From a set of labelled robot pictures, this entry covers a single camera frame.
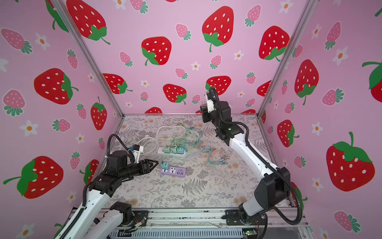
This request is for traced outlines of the teal charger plug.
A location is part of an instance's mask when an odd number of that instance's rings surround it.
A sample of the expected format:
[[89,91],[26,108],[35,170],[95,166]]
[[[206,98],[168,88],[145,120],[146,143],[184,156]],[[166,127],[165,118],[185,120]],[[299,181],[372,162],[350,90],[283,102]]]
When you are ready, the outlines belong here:
[[183,147],[177,147],[177,154],[184,154],[184,148]]
[[169,169],[169,164],[166,162],[161,163],[161,169],[168,170]]

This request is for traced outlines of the light green charger plug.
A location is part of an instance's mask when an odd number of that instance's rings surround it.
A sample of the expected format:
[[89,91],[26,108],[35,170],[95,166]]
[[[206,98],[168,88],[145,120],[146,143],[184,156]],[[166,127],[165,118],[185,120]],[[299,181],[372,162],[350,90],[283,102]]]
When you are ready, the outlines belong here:
[[164,152],[164,153],[171,153],[171,148],[170,148],[169,146],[165,146],[165,147],[163,148],[163,152]]

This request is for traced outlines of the pink charger plug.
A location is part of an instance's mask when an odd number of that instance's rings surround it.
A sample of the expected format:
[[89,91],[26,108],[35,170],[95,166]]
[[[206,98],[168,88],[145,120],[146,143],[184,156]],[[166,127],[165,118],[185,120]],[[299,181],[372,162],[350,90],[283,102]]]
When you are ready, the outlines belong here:
[[200,111],[203,113],[203,112],[207,112],[208,111],[208,104],[207,103],[203,103],[201,104],[200,106]]

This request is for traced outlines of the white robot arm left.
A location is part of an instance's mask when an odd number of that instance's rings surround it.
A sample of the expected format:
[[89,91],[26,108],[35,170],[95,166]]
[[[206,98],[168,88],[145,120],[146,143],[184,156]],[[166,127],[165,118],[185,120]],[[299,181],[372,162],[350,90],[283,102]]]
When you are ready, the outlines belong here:
[[106,239],[118,226],[131,226],[135,220],[131,205],[117,202],[94,228],[89,229],[104,205],[123,182],[151,173],[159,162],[144,159],[130,162],[131,150],[118,150],[107,156],[105,169],[83,190],[82,204],[66,223],[57,239]]

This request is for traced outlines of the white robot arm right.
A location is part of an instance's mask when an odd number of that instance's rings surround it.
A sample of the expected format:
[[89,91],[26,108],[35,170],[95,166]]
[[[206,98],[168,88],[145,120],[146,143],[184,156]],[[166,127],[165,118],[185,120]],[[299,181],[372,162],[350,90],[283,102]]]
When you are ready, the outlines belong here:
[[[290,172],[279,168],[269,161],[249,141],[249,128],[242,122],[232,121],[230,107],[227,102],[213,103],[208,100],[200,106],[203,122],[211,122],[215,126],[216,136],[234,150],[258,177],[259,184],[254,196],[242,203],[239,208],[239,219],[247,224],[256,217],[274,210],[290,225],[298,225],[303,216],[301,201],[297,191],[291,184]],[[278,203],[293,195],[296,198],[296,218],[289,219],[276,207]]]

